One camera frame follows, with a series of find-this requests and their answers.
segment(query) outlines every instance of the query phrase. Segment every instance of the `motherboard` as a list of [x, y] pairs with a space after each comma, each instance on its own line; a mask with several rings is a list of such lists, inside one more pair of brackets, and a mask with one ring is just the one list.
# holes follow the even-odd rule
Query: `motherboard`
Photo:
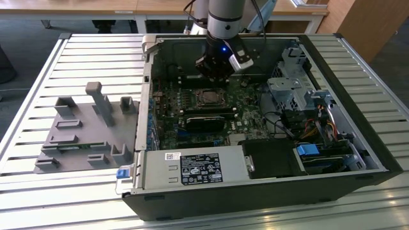
[[268, 137], [258, 107], [259, 83], [244, 75], [231, 76], [215, 87], [203, 82], [154, 84], [161, 150], [229, 146]]

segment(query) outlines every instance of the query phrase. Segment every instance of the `black bin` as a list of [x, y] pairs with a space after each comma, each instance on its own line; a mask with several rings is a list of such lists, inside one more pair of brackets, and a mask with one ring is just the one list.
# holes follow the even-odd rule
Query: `black bin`
[[0, 84], [11, 80], [15, 75], [17, 72], [0, 46]]

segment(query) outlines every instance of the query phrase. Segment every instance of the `blue release tab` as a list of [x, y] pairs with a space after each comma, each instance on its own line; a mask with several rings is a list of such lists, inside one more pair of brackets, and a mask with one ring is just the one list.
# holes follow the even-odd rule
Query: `blue release tab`
[[115, 179], [129, 178], [129, 169], [118, 169], [115, 171]]
[[299, 145], [296, 147], [298, 155], [316, 155], [319, 154], [318, 148], [314, 144]]

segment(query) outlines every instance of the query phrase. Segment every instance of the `power supply label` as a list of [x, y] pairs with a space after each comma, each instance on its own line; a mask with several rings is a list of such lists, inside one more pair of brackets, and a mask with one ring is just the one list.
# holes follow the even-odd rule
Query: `power supply label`
[[179, 156], [181, 184], [222, 182], [218, 153]]

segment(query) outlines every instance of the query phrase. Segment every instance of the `robotic arm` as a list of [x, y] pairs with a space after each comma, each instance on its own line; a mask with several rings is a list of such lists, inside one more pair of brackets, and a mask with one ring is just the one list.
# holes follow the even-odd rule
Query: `robotic arm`
[[[272, 7], [275, 0], [268, 1]], [[199, 18], [203, 17], [206, 2], [206, 45], [203, 56], [195, 61], [195, 69], [210, 81], [223, 81], [234, 72], [252, 65], [258, 54], [246, 49], [238, 36], [246, 0], [199, 0], [197, 5], [201, 9], [194, 11], [194, 16]]]

